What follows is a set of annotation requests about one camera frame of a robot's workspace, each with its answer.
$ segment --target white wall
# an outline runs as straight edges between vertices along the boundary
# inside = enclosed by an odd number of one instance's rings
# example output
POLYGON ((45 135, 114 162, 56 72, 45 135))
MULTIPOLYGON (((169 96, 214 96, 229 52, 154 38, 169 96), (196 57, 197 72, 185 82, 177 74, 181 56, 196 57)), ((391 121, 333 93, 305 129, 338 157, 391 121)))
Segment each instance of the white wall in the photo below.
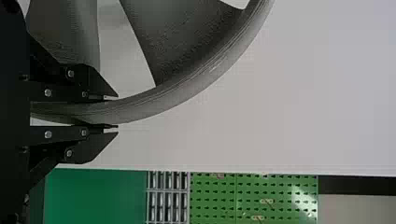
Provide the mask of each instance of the white wall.
POLYGON ((319 224, 393 224, 396 197, 319 195, 319 224))
MULTIPOLYGON (((121 96, 152 88, 120 6, 101 2, 102 74, 121 96)), ((392 0, 276 1, 224 77, 121 126, 84 167, 396 176, 395 9, 392 0)))

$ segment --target gray fan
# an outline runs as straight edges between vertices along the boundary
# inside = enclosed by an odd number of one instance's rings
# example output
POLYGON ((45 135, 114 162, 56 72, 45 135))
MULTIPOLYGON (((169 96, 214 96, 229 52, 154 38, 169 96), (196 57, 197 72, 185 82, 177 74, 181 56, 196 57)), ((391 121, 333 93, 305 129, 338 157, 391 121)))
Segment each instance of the gray fan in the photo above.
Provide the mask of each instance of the gray fan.
MULTIPOLYGON (((250 0, 238 9, 220 0, 120 0, 156 87, 97 104, 32 104, 33 116, 120 124, 179 105, 237 61, 260 31, 273 1, 250 0)), ((31 35, 61 63, 100 70, 96 1, 32 0, 26 22, 31 35)))

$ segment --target green board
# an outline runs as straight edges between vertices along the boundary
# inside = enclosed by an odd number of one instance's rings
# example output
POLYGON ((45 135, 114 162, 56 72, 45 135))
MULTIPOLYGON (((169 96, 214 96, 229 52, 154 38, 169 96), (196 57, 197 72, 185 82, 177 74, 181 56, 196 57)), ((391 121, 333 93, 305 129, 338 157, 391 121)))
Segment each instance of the green board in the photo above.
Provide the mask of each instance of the green board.
POLYGON ((191 224, 315 224, 318 180, 311 175, 191 174, 191 224))
POLYGON ((54 170, 47 178, 45 223, 144 223, 146 188, 146 172, 54 170))

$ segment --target bolt head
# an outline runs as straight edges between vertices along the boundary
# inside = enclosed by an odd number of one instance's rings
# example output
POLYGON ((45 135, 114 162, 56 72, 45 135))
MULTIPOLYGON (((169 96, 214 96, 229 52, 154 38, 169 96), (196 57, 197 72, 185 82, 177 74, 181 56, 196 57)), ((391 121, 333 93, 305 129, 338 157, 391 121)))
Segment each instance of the bolt head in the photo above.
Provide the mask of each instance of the bolt head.
POLYGON ((81 136, 87 136, 88 132, 87 130, 81 130, 81 136))
POLYGON ((44 137, 47 138, 47 139, 50 139, 52 137, 52 132, 51 131, 46 131, 44 133, 44 137))
POLYGON ((66 151, 66 157, 67 158, 70 158, 70 157, 72 157, 73 156, 73 151, 72 150, 67 150, 66 151))
POLYGON ((67 76, 68 77, 74 77, 74 75, 75 75, 75 72, 73 70, 67 71, 67 76))
POLYGON ((47 97, 51 97, 51 95, 52 95, 52 90, 50 90, 50 89, 44 90, 44 95, 47 96, 47 97))

